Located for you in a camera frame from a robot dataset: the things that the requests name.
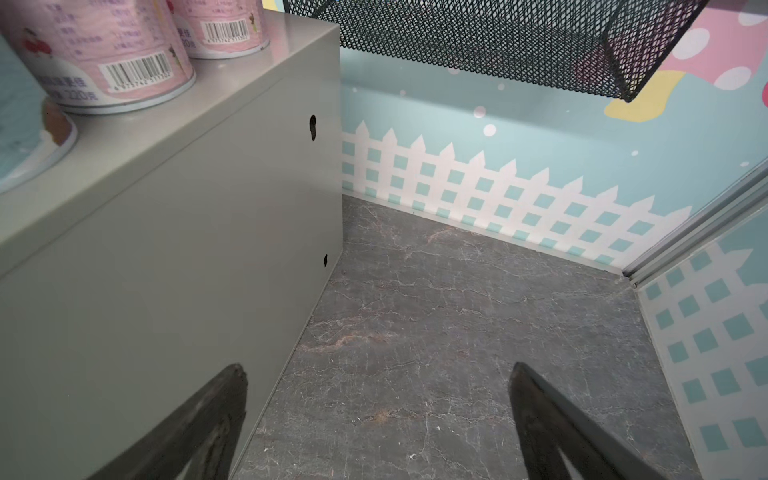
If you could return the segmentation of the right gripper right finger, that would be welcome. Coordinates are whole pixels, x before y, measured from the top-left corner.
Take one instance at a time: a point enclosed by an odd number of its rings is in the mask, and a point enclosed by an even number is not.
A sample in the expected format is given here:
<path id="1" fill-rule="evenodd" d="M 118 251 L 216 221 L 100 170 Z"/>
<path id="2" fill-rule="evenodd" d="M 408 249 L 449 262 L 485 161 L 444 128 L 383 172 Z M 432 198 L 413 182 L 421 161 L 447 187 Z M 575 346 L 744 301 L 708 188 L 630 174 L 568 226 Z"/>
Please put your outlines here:
<path id="1" fill-rule="evenodd" d="M 526 363 L 514 365 L 508 394 L 530 479 L 663 477 Z"/>

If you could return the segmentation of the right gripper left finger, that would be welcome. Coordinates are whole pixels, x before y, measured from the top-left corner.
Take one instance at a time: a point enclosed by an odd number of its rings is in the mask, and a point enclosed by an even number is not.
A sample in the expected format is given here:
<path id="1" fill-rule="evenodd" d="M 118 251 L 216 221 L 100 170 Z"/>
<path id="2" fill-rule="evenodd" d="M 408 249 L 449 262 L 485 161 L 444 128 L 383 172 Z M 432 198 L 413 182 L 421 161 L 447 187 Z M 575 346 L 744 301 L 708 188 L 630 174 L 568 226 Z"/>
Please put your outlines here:
<path id="1" fill-rule="evenodd" d="M 227 479 L 246 417 L 247 374 L 221 370 L 93 479 Z"/>

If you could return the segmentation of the pink white label can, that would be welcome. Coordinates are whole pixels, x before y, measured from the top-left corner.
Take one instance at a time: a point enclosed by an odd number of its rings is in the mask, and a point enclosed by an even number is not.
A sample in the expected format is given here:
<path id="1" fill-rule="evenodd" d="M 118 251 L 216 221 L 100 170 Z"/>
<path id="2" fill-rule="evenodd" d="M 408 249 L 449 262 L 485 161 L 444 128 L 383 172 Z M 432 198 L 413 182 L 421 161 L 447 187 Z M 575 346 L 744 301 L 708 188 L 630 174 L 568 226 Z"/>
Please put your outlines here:
<path id="1" fill-rule="evenodd" d="M 196 80 L 168 1 L 4 1 L 1 33 L 71 113 L 152 107 Z"/>

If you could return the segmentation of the white lid can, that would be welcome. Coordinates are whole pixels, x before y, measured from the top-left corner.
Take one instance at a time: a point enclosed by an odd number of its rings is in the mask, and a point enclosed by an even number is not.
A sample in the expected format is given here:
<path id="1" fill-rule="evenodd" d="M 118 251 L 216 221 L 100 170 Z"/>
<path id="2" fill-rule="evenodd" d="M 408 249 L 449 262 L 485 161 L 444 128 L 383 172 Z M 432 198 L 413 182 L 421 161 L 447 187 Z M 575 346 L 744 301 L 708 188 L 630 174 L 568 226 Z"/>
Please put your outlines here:
<path id="1" fill-rule="evenodd" d="M 1 41 L 1 191 L 10 191 L 62 160 L 78 130 Z"/>

